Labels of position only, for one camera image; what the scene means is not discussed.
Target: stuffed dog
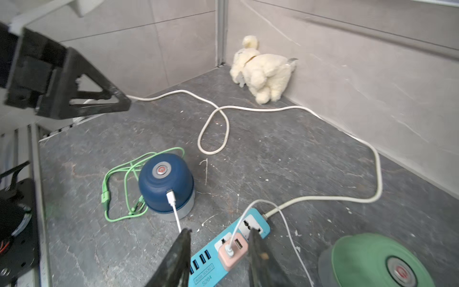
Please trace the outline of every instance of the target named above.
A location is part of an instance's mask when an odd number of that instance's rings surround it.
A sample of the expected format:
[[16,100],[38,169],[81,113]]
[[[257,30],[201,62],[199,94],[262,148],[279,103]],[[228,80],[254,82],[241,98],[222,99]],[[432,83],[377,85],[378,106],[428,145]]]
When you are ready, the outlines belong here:
[[261,54],[255,36],[244,37],[242,46],[244,48],[235,53],[229,72],[233,82],[240,87],[246,84],[259,104],[280,99],[295,70],[297,59]]

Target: green container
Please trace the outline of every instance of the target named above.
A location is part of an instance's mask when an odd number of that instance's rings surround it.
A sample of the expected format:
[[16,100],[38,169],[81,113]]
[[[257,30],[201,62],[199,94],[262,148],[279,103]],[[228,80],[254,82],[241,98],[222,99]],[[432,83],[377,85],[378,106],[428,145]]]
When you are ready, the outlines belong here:
[[319,257],[323,287],[435,287],[422,263],[378,234],[346,236]]

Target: white scratch mark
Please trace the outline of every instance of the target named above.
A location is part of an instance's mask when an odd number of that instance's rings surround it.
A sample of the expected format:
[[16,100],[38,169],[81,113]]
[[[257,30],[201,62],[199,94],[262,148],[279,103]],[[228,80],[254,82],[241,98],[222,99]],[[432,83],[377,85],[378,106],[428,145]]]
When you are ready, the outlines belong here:
[[314,54],[310,54],[310,55],[311,55],[312,57],[316,58],[317,60],[321,61],[321,62],[323,62],[323,61],[324,61],[324,60],[322,60],[321,58],[317,57],[317,56],[316,56],[316,55],[314,55]]
[[402,122],[402,121],[396,119],[394,116],[392,116],[392,118],[393,118],[397,123],[399,123],[399,124],[401,124],[401,125],[407,127],[410,131],[412,131],[413,133],[415,133],[415,134],[416,134],[418,137],[420,137],[423,141],[425,141],[426,143],[429,143],[429,144],[430,144],[430,142],[429,142],[428,140],[426,140],[423,136],[421,136],[420,133],[418,133],[417,131],[415,131],[415,130],[414,130],[412,127],[410,127],[407,123],[404,123],[404,122]]
[[412,96],[410,96],[407,92],[405,92],[404,90],[402,90],[399,86],[397,86],[397,84],[395,83],[392,83],[392,85],[394,85],[399,91],[401,91],[405,96],[407,96],[408,98],[410,98],[411,100],[414,101],[414,98]]
[[257,10],[255,10],[254,8],[252,8],[252,6],[248,5],[244,0],[241,0],[241,3],[244,4],[247,8],[249,8],[250,10],[252,10],[252,12],[254,12],[255,14],[257,14],[260,18],[262,18],[266,23],[268,23],[271,27],[273,27],[277,32],[279,32],[282,36],[284,36],[287,40],[289,40],[290,42],[293,42],[295,44],[297,44],[298,46],[301,47],[300,44],[298,44],[297,42],[295,42],[294,40],[292,40],[291,38],[289,38],[287,35],[285,35],[282,31],[280,31],[276,26],[274,26],[268,19],[266,19],[263,15],[261,15],[260,13],[257,12]]
[[366,96],[364,93],[362,93],[359,89],[357,89],[357,87],[354,86],[354,84],[353,84],[349,79],[346,79],[346,82],[347,82],[348,84],[350,84],[357,92],[359,92],[359,93],[360,93],[362,96],[364,96],[367,100],[370,100],[370,101],[373,100],[372,98],[367,97],[367,96]]
[[207,164],[208,164],[207,158],[204,159],[203,161],[201,161],[201,162],[199,163],[199,165],[201,165],[201,163],[203,163],[203,162],[206,162],[206,183],[204,184],[204,185],[206,186],[206,185],[207,185]]
[[209,217],[208,219],[206,219],[206,220],[201,224],[201,226],[204,226],[204,223],[205,223],[206,221],[208,221],[209,219],[211,219],[212,217],[214,217],[215,215],[212,215],[211,217]]
[[237,206],[236,206],[236,213],[239,213],[239,194],[237,195]]

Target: green lid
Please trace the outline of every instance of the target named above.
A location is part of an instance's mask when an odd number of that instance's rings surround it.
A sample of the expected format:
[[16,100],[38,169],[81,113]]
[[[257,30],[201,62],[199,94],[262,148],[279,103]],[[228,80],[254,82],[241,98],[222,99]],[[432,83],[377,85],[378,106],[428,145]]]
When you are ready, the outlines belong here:
[[435,287],[422,263],[385,236],[364,233],[340,238],[331,261],[341,287]]

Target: wall tile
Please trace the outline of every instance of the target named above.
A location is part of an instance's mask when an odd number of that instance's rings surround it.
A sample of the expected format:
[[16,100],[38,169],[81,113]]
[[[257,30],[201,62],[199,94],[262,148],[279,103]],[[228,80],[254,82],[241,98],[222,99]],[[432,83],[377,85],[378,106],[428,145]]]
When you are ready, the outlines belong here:
[[262,2],[459,48],[459,33],[457,33],[459,9],[454,7],[408,0],[262,0]]
[[63,44],[77,49],[129,95],[145,97],[169,87],[154,24]]
[[156,24],[170,85],[215,67],[215,12]]
[[155,22],[215,10],[215,0],[149,0]]
[[148,0],[106,0],[82,18],[66,5],[28,27],[56,41],[65,41],[151,23]]
[[227,62],[248,34],[262,53],[298,58],[284,96],[459,196],[459,62],[245,3],[256,13],[229,3]]

